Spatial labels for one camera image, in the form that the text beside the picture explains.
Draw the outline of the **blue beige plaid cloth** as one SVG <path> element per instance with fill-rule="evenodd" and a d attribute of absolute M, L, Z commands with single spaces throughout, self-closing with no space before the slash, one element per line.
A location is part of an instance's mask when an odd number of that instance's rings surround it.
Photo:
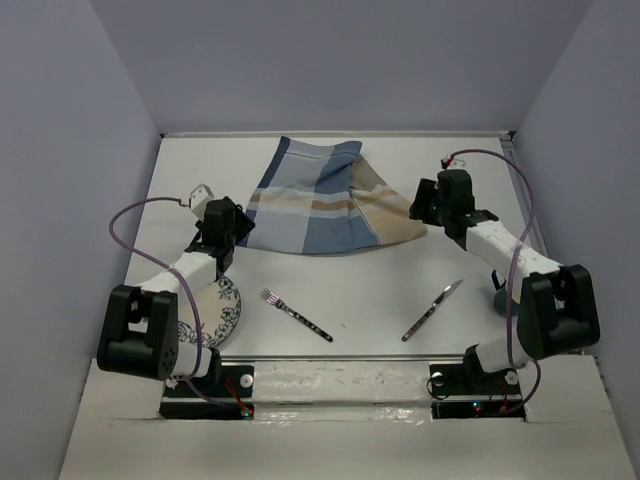
<path fill-rule="evenodd" d="M 281 137 L 246 207 L 241 245 L 286 254 L 342 255 L 427 234 L 411 203 L 361 153 L 360 141 L 317 146 Z"/>

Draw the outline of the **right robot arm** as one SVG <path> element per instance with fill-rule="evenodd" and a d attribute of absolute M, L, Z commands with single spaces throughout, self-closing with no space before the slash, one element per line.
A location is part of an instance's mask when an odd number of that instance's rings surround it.
<path fill-rule="evenodd" d="M 579 265 L 564 266 L 514 236 L 488 210 L 475 206 L 472 180 L 465 170 L 439 172 L 422 179 L 409 216 L 441 227 L 464 251 L 501 275 L 513 310 L 502 336 L 469 347 L 446 385 L 482 392 L 514 366 L 581 350 L 601 337 L 592 278 Z"/>

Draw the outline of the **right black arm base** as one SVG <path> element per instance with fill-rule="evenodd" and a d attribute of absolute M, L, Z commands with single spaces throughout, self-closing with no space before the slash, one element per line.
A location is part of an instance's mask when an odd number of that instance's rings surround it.
<path fill-rule="evenodd" d="M 434 420 L 525 417 L 520 405 L 524 395 L 513 370 L 473 383 L 465 377 L 462 364 L 436 363 L 429 366 L 425 387 Z"/>

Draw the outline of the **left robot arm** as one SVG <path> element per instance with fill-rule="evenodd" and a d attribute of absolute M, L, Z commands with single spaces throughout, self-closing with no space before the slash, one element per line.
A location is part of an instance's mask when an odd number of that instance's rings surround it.
<path fill-rule="evenodd" d="M 209 400 L 229 385 L 218 347 L 241 314 L 238 288 L 227 277 L 236 246 L 254 223 L 228 197 L 216 199 L 199 186 L 175 204 L 196 217 L 196 234 L 173 263 L 131 245 L 125 248 L 161 271 L 110 293 L 96 360 L 103 371 L 184 385 Z"/>

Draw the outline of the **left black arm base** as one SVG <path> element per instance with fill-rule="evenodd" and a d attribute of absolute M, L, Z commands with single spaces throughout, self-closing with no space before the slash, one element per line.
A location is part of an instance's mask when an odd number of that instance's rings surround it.
<path fill-rule="evenodd" d="M 222 365 L 217 383 L 205 377 L 165 386 L 159 416 L 165 420 L 249 421 L 254 419 L 252 399 L 255 369 L 249 364 Z"/>

